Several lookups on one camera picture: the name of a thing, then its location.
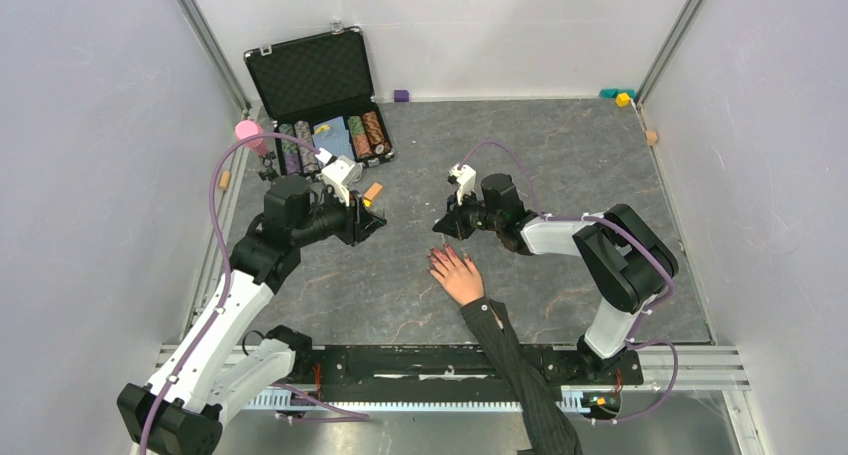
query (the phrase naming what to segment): wooden block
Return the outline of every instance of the wooden block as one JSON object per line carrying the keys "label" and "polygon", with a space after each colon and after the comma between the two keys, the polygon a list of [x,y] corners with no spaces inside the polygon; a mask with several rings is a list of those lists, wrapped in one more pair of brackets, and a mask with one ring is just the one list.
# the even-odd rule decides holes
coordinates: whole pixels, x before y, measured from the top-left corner
{"label": "wooden block", "polygon": [[648,130],[647,132],[645,132],[645,138],[648,139],[648,146],[651,146],[651,147],[656,145],[657,141],[659,140],[657,138],[657,132],[655,132],[653,130]]}
{"label": "wooden block", "polygon": [[368,191],[365,192],[365,197],[364,197],[365,200],[367,202],[369,202],[369,204],[370,204],[371,202],[374,201],[375,198],[377,198],[377,195],[380,194],[380,190],[382,190],[382,189],[383,189],[383,186],[380,185],[379,183],[375,183],[374,185],[371,185],[371,188],[369,188]]}
{"label": "wooden block", "polygon": [[230,188],[230,178],[232,178],[230,171],[224,170],[224,172],[221,173],[221,179],[218,180],[218,188],[224,191]]}

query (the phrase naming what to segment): striped sleeve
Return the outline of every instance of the striped sleeve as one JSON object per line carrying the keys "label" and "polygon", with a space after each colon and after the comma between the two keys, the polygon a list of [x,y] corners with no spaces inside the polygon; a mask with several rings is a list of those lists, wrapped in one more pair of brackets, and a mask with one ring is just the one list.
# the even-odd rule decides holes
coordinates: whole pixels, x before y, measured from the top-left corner
{"label": "striped sleeve", "polygon": [[[465,323],[498,375],[521,403],[534,455],[581,455],[574,426],[556,406],[542,375],[521,356],[518,337],[502,303],[481,298],[460,309]],[[501,320],[498,326],[495,314]]]}

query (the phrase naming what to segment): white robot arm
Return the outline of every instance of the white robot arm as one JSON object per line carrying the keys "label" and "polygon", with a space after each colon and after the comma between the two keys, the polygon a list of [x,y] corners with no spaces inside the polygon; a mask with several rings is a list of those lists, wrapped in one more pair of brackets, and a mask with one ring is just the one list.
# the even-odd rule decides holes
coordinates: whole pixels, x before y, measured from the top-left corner
{"label": "white robot arm", "polygon": [[671,275],[677,260],[627,205],[573,219],[556,219],[524,208],[512,178],[493,174],[481,182],[482,200],[474,192],[476,172],[456,165],[448,181],[457,189],[448,198],[447,213],[433,230],[459,239],[476,230],[497,233],[504,246],[523,255],[560,254],[581,257],[603,299],[592,325],[578,342],[590,370],[602,370],[619,357],[625,339],[643,306],[664,287],[662,277],[647,260],[616,233],[584,218],[604,218],[642,244]]}
{"label": "white robot arm", "polygon": [[[323,181],[333,196],[316,199],[302,177],[274,179],[265,194],[263,213],[230,256],[230,292],[222,293],[222,280],[173,356],[143,387],[131,383],[124,387],[118,409],[133,441],[139,442],[154,400],[169,385],[154,415],[149,449],[162,455],[210,454],[224,427],[250,400],[293,370],[303,371],[296,355],[311,350],[312,341],[283,326],[268,332],[259,347],[234,367],[222,367],[250,322],[300,263],[302,247],[333,235],[354,246],[386,225],[385,219],[365,208],[358,193],[347,188],[361,173],[359,165],[323,150],[318,158],[326,164]],[[216,302],[224,296],[228,299],[219,307]],[[204,332],[216,312],[215,323]],[[179,375],[172,375],[186,353],[190,355]]]}

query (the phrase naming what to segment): white enclosure wall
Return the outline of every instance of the white enclosure wall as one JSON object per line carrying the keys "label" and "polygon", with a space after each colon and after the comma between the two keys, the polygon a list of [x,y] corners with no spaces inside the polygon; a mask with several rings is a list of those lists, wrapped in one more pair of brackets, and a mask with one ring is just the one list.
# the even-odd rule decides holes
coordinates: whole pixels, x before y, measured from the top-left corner
{"label": "white enclosure wall", "polygon": [[380,99],[637,88],[685,0],[197,0],[250,99],[251,48],[363,27]]}
{"label": "white enclosure wall", "polygon": [[9,454],[123,454],[179,334],[238,110],[175,0],[0,0]]}
{"label": "white enclosure wall", "polygon": [[845,0],[706,0],[645,106],[776,454],[845,453]]}

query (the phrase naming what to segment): human hand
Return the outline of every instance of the human hand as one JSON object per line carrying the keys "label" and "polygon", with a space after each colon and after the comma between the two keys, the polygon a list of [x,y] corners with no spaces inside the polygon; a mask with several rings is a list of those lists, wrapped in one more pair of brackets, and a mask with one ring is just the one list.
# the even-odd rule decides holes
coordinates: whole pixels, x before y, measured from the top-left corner
{"label": "human hand", "polygon": [[460,306],[483,298],[483,277],[471,257],[465,255],[463,260],[445,244],[444,252],[434,248],[429,258],[430,274]]}

